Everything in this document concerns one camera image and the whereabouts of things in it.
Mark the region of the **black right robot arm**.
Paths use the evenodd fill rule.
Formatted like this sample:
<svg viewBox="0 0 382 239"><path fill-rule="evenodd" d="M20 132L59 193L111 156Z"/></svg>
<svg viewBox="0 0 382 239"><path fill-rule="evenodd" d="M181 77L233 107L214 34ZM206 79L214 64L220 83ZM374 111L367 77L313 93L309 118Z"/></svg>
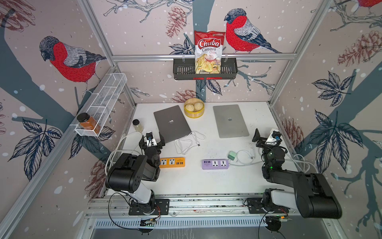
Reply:
<svg viewBox="0 0 382 239"><path fill-rule="evenodd" d="M303 218L340 219L342 208L327 180L319 173L303 173L282 168L287 149L280 146L281 133L274 129L268 138L261 137L255 130L252 141L262 152L262 174L269 183L284 185L293 189L286 192L266 189L262 205L266 211L277 209L298 210Z"/></svg>

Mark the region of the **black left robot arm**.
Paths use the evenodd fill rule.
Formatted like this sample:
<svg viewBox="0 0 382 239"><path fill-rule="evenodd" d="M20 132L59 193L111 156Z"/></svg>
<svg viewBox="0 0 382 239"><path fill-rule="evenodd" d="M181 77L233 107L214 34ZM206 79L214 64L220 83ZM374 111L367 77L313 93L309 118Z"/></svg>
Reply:
<svg viewBox="0 0 382 239"><path fill-rule="evenodd" d="M132 150L114 150L105 163L105 185L116 193L130 197L127 202L129 215L161 215L160 205L156 203L155 193L142 181L155 182L160 174L160 154L165 139L160 134L155 142L152 132L141 137L138 143L141 151L136 155Z"/></svg>

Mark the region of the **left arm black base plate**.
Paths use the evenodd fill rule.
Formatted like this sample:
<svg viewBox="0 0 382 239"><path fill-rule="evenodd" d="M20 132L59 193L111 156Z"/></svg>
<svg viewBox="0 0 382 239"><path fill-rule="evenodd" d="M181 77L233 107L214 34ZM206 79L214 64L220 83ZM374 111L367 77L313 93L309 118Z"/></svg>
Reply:
<svg viewBox="0 0 382 239"><path fill-rule="evenodd" d="M170 208L169 199L150 200L148 204L141 204L136 201L130 202L129 216L158 216L168 215Z"/></svg>

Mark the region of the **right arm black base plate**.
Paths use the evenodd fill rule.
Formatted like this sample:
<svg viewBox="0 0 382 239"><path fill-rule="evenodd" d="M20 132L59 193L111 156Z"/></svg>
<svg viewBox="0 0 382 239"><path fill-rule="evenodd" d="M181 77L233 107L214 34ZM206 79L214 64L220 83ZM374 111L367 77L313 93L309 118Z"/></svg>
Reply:
<svg viewBox="0 0 382 239"><path fill-rule="evenodd" d="M264 214L266 212L271 214L289 213L288 208L275 205L272 202L263 203L262 198L247 198L243 205L248 208L249 214Z"/></svg>

